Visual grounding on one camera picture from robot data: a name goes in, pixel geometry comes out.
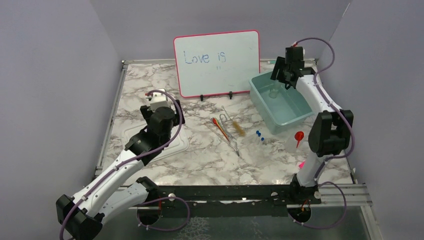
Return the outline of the small glass beaker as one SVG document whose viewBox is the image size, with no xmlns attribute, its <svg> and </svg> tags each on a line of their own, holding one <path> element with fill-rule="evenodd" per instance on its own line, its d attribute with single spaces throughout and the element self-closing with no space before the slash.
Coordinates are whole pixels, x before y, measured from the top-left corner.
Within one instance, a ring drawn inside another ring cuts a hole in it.
<svg viewBox="0 0 424 240">
<path fill-rule="evenodd" d="M 269 90 L 269 94 L 268 96 L 271 99 L 275 99 L 279 92 L 280 92 L 280 88 L 281 88 L 281 83 L 279 81 L 274 81 L 273 85 L 271 86 L 270 90 Z"/>
</svg>

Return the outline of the teal plastic bin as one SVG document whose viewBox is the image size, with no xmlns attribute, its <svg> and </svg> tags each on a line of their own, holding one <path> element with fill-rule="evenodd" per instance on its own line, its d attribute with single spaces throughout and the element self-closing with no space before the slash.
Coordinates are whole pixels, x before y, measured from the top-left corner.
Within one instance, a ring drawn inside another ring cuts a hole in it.
<svg viewBox="0 0 424 240">
<path fill-rule="evenodd" d="M 270 71 L 253 77 L 249 81 L 249 96 L 269 132 L 277 135 L 301 124 L 314 113 L 297 90 L 285 89 L 282 83 L 278 96 L 270 98 L 273 83 Z"/>
</svg>

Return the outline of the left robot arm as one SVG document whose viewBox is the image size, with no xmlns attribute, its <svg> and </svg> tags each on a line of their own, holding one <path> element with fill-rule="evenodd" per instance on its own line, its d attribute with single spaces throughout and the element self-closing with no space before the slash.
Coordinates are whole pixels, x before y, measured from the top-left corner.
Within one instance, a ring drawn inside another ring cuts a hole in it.
<svg viewBox="0 0 424 240">
<path fill-rule="evenodd" d="M 128 208 L 155 203 L 158 187 L 148 177 L 141 177 L 126 190 L 118 189 L 177 138 L 185 120 L 179 100 L 172 102 L 175 109 L 167 102 L 155 110 L 142 106 L 147 125 L 130 138 L 106 171 L 73 196 L 64 194 L 56 201 L 59 239 L 68 232 L 74 240 L 92 240 L 104 224 Z"/>
</svg>

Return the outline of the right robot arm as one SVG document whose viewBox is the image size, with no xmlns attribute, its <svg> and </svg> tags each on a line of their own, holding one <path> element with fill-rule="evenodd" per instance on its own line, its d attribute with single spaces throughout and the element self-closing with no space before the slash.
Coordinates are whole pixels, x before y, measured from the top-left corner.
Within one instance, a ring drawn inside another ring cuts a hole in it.
<svg viewBox="0 0 424 240">
<path fill-rule="evenodd" d="M 297 90 L 316 114 L 308 135 L 311 152 L 303 168 L 293 176 L 288 190 L 289 199 L 296 204 L 314 196 L 328 161 L 341 158 L 340 153 L 353 145 L 353 113 L 334 103 L 317 76 L 311 67 L 305 67 L 304 60 L 289 61 L 279 56 L 270 77 L 286 89 Z"/>
</svg>

